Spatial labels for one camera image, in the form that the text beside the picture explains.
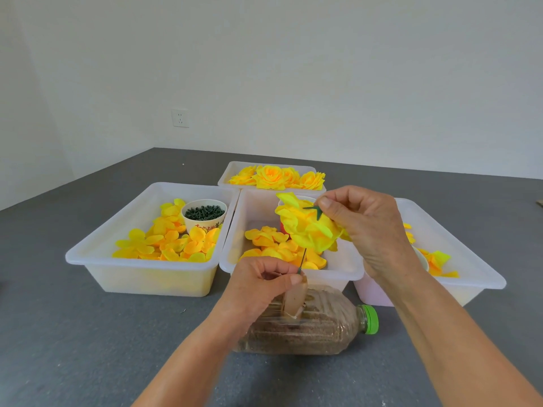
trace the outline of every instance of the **electrical outlet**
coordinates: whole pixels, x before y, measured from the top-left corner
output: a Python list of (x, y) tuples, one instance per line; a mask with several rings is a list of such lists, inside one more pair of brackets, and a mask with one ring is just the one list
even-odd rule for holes
[(173, 127), (188, 127), (188, 111), (172, 110)]

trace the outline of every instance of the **green bottle cap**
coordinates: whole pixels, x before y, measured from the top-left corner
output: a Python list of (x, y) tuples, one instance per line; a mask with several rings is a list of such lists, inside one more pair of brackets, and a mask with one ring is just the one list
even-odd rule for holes
[(364, 310), (366, 314), (367, 328), (364, 334), (375, 334), (379, 331), (379, 317), (377, 317), (377, 312), (375, 309), (367, 304), (361, 304), (359, 307)]

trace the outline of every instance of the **white wall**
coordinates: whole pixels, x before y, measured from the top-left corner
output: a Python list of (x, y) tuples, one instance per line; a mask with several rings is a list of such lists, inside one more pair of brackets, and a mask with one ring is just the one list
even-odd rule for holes
[(76, 177), (158, 145), (543, 178), (543, 0), (15, 6)]
[(73, 179), (10, 0), (0, 0), (0, 210)]

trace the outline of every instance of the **translucent plastic box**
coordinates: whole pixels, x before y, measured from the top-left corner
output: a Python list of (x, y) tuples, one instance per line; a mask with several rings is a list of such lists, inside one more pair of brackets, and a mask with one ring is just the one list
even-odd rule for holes
[[(273, 163), (272, 164), (268, 164), (268, 163), (246, 163), (245, 161), (231, 161), (230, 163), (228, 163), (227, 169), (223, 172), (223, 176), (219, 180), (218, 185), (220, 187), (239, 188), (240, 190), (244, 190), (244, 189), (254, 189), (254, 190), (256, 190), (257, 188), (255, 186), (253, 186), (253, 185), (237, 185), (237, 184), (229, 184), (228, 183), (228, 181), (230, 180), (230, 178), (232, 178), (232, 176), (235, 176), (242, 169), (244, 169), (245, 167), (251, 166), (251, 165), (276, 165), (276, 166), (281, 167), (281, 168), (293, 167), (297, 172), (300, 173), (300, 176), (302, 176), (303, 174), (305, 174), (307, 172), (310, 172), (310, 171), (316, 172), (315, 168), (309, 167), (307, 165), (287, 165), (287, 164), (273, 164)], [(270, 192), (273, 192), (273, 193), (276, 192), (276, 190), (264, 190), (264, 189), (257, 189), (257, 190), (270, 191)], [(289, 189), (286, 189), (286, 191), (292, 191), (295, 194), (305, 195), (305, 196), (308, 196), (308, 197), (317, 198), (320, 194), (322, 194), (323, 192), (326, 191), (326, 187), (323, 185), (322, 190), (302, 190), (302, 189), (299, 189), (299, 188), (289, 188)]]
[[(154, 183), (121, 211), (66, 253), (66, 261), (87, 267), (109, 292), (202, 297), (209, 293), (240, 191), (210, 185)], [(211, 260), (205, 263), (112, 258), (115, 241), (132, 228), (147, 231), (160, 205), (182, 198), (187, 203), (212, 198), (227, 205), (223, 230)]]
[[(436, 279), (451, 293), (463, 306), (473, 300), (484, 289), (502, 289), (506, 286), (506, 280), (491, 266), (485, 263), (469, 248), (462, 244), (454, 235), (434, 220), (427, 212), (416, 203), (405, 198), (396, 199), (398, 209), (404, 222), (413, 226), (413, 233), (417, 240), (414, 247), (427, 251), (443, 251), (451, 256), (451, 259), (443, 266), (443, 272), (458, 271), (460, 278), (436, 277)], [(382, 297), (380, 302), (369, 303), (376, 306), (392, 306), (392, 302), (381, 290), (376, 282), (372, 281), (372, 294), (363, 290), (368, 280), (355, 282), (360, 298), (364, 301), (364, 295)]]
[[(241, 192), (221, 254), (220, 266), (227, 273), (234, 271), (234, 267), (246, 250), (254, 248), (253, 243), (245, 238), (246, 230), (262, 226), (279, 229), (279, 216), (275, 214), (275, 208), (279, 202), (276, 192), (254, 189)], [(339, 239), (338, 251), (327, 250), (322, 256), (328, 261), (324, 269), (303, 271), (311, 285), (329, 285), (343, 291), (349, 280), (358, 280), (364, 275), (362, 257), (355, 246), (348, 241)]]

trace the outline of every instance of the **sand-filled bottle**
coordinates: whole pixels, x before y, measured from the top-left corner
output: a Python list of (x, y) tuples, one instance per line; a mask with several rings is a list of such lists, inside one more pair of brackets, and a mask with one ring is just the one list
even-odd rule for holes
[(341, 291), (311, 286), (301, 315), (281, 314), (276, 298), (253, 323), (236, 351), (261, 354), (338, 354), (358, 333), (375, 334), (379, 321), (371, 306), (354, 306)]

